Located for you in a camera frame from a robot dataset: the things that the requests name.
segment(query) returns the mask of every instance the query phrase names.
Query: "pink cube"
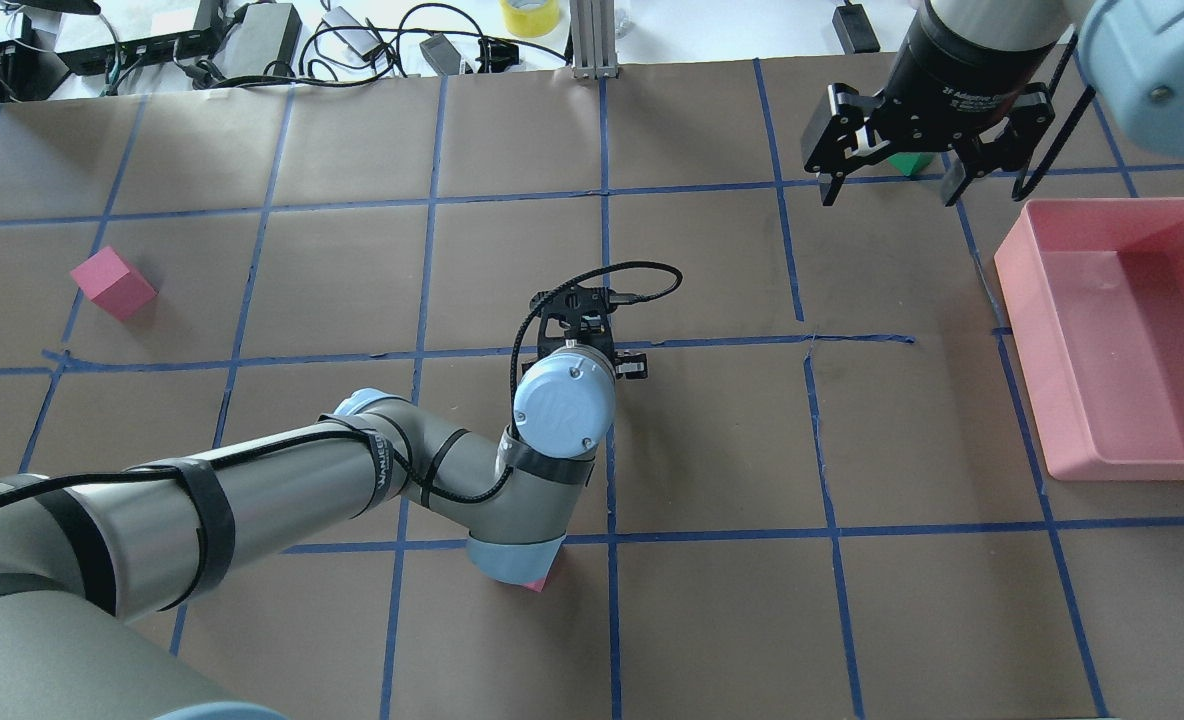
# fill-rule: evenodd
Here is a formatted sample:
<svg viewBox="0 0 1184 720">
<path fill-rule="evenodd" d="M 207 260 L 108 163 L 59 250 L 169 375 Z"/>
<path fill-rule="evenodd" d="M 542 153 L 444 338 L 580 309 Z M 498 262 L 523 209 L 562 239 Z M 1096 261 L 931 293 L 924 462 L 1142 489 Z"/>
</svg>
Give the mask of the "pink cube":
<svg viewBox="0 0 1184 720">
<path fill-rule="evenodd" d="M 1184 480 L 1184 197 L 1031 200 L 996 270 L 1050 475 Z"/>
<path fill-rule="evenodd" d="M 157 296 L 156 288 L 111 247 L 95 252 L 71 275 L 86 297 L 121 322 Z"/>
</svg>

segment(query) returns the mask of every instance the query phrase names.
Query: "gray robotic arm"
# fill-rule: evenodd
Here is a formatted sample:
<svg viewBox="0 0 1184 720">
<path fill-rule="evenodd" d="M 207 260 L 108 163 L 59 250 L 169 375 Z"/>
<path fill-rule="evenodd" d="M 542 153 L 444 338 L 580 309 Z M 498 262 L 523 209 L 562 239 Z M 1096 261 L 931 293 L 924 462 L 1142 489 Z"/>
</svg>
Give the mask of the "gray robotic arm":
<svg viewBox="0 0 1184 720">
<path fill-rule="evenodd" d="M 883 90 L 834 83 L 807 122 L 802 158 L 824 205 L 849 174 L 895 152 L 955 152 L 947 205 L 972 179 L 1025 169 L 1054 120 L 1053 89 L 1031 78 L 1069 26 L 1087 85 L 1126 135 L 1184 156 L 1184 0 L 924 0 Z M 1069 114 L 1068 131 L 1093 94 Z M 1054 152 L 1066 140 L 1060 131 Z"/>
<path fill-rule="evenodd" d="M 675 281 L 650 296 L 579 284 L 628 268 Z M 609 314 L 678 284 L 675 268 L 633 261 L 534 297 L 514 369 L 534 319 L 540 356 L 514 377 L 500 442 L 362 388 L 308 427 L 240 445 L 122 472 L 1 478 L 0 719 L 278 719 L 122 621 L 208 592 L 232 568 L 397 496 L 464 525 L 488 577 L 545 578 L 614 418 L 614 379 L 646 377 L 642 354 L 614 349 Z"/>
</svg>

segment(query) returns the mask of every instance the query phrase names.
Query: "pink plastic bin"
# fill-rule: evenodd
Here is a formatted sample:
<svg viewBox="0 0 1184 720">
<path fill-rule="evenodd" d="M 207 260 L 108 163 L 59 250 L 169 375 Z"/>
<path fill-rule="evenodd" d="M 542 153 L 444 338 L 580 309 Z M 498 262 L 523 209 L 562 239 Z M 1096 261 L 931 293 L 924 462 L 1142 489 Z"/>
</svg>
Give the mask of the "pink plastic bin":
<svg viewBox="0 0 1184 720">
<path fill-rule="evenodd" d="M 1184 197 L 1031 200 L 996 269 L 1050 475 L 1184 480 Z"/>
</svg>

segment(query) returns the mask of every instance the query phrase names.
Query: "power adapter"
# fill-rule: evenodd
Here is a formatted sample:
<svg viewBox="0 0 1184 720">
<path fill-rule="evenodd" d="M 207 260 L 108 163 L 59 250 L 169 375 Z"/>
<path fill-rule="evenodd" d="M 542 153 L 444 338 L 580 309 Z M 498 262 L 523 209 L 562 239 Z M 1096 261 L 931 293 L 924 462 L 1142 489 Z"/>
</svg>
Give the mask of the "power adapter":
<svg viewBox="0 0 1184 720">
<path fill-rule="evenodd" d="M 871 22 L 868 22 L 862 5 L 845 0 L 834 13 L 834 27 L 845 54 L 880 53 L 881 44 L 876 40 L 876 32 L 871 31 Z"/>
</svg>

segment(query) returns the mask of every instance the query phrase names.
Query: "yellow tape roll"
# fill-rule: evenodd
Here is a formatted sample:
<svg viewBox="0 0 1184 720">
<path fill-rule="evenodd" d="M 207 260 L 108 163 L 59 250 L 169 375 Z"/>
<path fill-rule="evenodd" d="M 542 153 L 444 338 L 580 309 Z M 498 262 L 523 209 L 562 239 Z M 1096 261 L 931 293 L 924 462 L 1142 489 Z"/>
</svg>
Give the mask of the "yellow tape roll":
<svg viewBox="0 0 1184 720">
<path fill-rule="evenodd" d="M 561 19 L 556 0 L 498 0 L 504 11 L 504 25 L 515 37 L 547 36 Z"/>
</svg>

